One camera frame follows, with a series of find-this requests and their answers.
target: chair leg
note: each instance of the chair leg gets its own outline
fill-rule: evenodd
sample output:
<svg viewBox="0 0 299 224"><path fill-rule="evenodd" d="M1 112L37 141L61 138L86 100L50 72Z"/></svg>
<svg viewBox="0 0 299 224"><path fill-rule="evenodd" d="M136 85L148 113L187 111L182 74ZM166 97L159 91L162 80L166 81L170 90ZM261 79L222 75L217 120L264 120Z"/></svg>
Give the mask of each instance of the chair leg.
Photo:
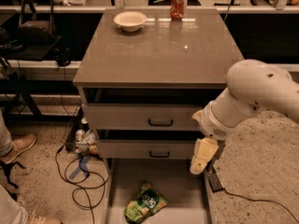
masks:
<svg viewBox="0 0 299 224"><path fill-rule="evenodd" d="M9 196L16 202L18 200L17 198L17 194L10 192L9 190L6 189L6 191L8 192Z"/></svg>
<svg viewBox="0 0 299 224"><path fill-rule="evenodd" d="M10 173L11 173L11 169L13 168L14 165L18 165L19 167L21 167L22 169L25 169L25 167L23 165L21 165L18 161L16 162L12 162L12 163L9 163L9 164L6 164L4 163L3 161L0 161L0 166L2 167L3 169L3 172L4 172L4 175L6 176L7 178L7 182L8 184L10 184L11 186L13 186L15 189L18 189L18 185L11 182L10 180Z"/></svg>

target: drawer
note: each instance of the drawer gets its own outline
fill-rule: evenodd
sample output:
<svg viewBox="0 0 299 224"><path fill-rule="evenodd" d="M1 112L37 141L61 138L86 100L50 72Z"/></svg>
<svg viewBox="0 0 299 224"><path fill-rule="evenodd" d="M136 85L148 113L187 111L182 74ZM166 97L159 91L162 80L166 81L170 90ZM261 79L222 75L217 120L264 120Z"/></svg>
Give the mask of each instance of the drawer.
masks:
<svg viewBox="0 0 299 224"><path fill-rule="evenodd" d="M194 105L82 105L93 130L198 130Z"/></svg>
<svg viewBox="0 0 299 224"><path fill-rule="evenodd" d="M191 159L195 142L101 141L96 144L101 157L127 159Z"/></svg>
<svg viewBox="0 0 299 224"><path fill-rule="evenodd" d="M197 138L186 131L98 131L97 150L105 158L191 159Z"/></svg>
<svg viewBox="0 0 299 224"><path fill-rule="evenodd" d="M127 224L123 210L140 191L141 183L168 200L168 205L144 224L211 223L203 175L192 175L184 160L113 160L106 193L106 212L101 223Z"/></svg>

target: bowl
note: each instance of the bowl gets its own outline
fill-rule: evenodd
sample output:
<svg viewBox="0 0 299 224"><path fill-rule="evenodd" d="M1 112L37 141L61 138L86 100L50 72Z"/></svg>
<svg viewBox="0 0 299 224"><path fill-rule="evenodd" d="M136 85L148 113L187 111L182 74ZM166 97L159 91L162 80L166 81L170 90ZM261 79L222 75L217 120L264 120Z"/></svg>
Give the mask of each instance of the bowl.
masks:
<svg viewBox="0 0 299 224"><path fill-rule="evenodd" d="M135 32L140 29L141 25L146 20L147 16L141 12L125 11L118 14L113 21L118 24L122 30L126 32Z"/></svg>

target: person's leg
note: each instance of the person's leg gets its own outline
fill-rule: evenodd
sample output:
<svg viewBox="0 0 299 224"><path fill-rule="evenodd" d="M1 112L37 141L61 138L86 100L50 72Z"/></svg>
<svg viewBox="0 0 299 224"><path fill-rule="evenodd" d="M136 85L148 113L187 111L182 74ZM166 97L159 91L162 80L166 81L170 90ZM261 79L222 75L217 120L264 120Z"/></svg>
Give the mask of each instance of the person's leg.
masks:
<svg viewBox="0 0 299 224"><path fill-rule="evenodd" d="M12 144L10 132L4 123L1 111L0 113L0 156L4 156L12 149Z"/></svg>
<svg viewBox="0 0 299 224"><path fill-rule="evenodd" d="M12 163L20 154L31 148L35 142L36 136L32 133L20 139L11 140L2 113L0 114L0 161L6 164Z"/></svg>
<svg viewBox="0 0 299 224"><path fill-rule="evenodd" d="M0 217L3 222L9 224L26 224L28 212L19 206L0 185Z"/></svg>

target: wire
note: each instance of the wire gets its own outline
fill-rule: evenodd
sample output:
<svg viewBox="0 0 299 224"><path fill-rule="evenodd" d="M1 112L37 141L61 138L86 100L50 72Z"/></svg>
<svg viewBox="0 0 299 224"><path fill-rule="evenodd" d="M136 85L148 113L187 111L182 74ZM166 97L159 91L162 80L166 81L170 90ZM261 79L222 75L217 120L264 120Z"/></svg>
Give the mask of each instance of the wire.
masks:
<svg viewBox="0 0 299 224"><path fill-rule="evenodd" d="M100 174L96 173L96 172L91 172L91 171L88 171L88 170L84 170L82 167L81 167L81 163L83 161L83 159L87 156L83 156L83 157L77 157L75 159L73 159L71 162L68 163L68 165L66 166L66 168L64 169L64 175L62 175L62 172L61 172L61 169L60 169L60 165L59 165L59 162L57 160L58 158L58 154L63 150L64 148L64 145L62 145L56 152L56 155L55 155L55 161L56 161L56 164L57 164L57 168L58 168L58 173L59 173L59 176L61 177L61 179L66 182L66 183L69 183L71 185L74 185L76 186L77 188L73 190L72 192L72 198L73 198L73 201L75 202L76 205L78 205L80 208L82 209L85 209L85 210L91 210L91 213L92 213L92 218L93 218L93 224L94 224L94 213L93 213L93 209L98 206L102 201L103 201L103 198L104 198L104 194L105 194L105 191L106 191L106 183L108 181L108 178L105 180ZM67 178L67 170L68 168L70 167L70 165L72 165L75 161L78 161L79 160L79 168L82 172L85 172L87 173L87 175L80 181L78 182L74 182L74 181L70 181L68 178ZM81 186L80 184L83 183L87 178L90 177L90 175L97 175L100 177L100 179L102 180L102 183L99 184L98 186L95 186L95 187L83 187ZM91 202L91 198L90 198L90 195L88 193L88 189L100 189L100 188L103 188L103 192L102 192L102 195L99 199L99 201L92 205L92 202ZM88 205L83 205L83 204L80 204L77 200L76 200L76 193L79 192L79 191L83 191L87 197L87 200L88 200Z"/></svg>
<svg viewBox="0 0 299 224"><path fill-rule="evenodd" d="M21 76L21 66L20 66L20 61L18 60L18 67L19 67L19 76Z"/></svg>
<svg viewBox="0 0 299 224"><path fill-rule="evenodd" d="M226 10L226 13L225 13L225 17L224 17L224 23L226 22L227 15L228 15L228 12L230 11L231 5L233 5L234 2L235 2L235 0L231 0L229 6L227 7L227 10Z"/></svg>
<svg viewBox="0 0 299 224"><path fill-rule="evenodd" d="M8 96L7 94L4 94L4 95L7 97L9 103L10 103L10 104L13 104L13 105L15 106L16 110L18 111L18 115L20 115L21 112L25 109L26 104L25 104L24 102L18 101L18 102L19 102L19 105L16 105L16 104L14 104L14 102L9 98L9 96Z"/></svg>
<svg viewBox="0 0 299 224"><path fill-rule="evenodd" d="M242 195L239 195L239 194L234 194L230 191L228 191L227 189L224 189L225 193L228 194L228 195L231 195L231 196L234 196L234 197L238 197L238 198L242 198L242 199L245 199L247 201L250 201L250 202L264 202L264 203L275 203L277 205L280 205L282 208L284 208L291 216L292 218L297 222L299 223L299 220L295 217L295 215L286 207L284 206L283 204L281 203L278 203L276 201L273 201L273 200L267 200L267 199L251 199L249 197L246 197L246 196L242 196Z"/></svg>
<svg viewBox="0 0 299 224"><path fill-rule="evenodd" d="M65 67L64 67L64 81L66 81ZM63 94L62 94L62 97L61 97L61 101L62 101L62 106L63 106L63 108L64 108L64 111L66 112L67 116L69 116L69 113L68 113L68 111L66 110L65 105L64 105L64 95L63 95Z"/></svg>

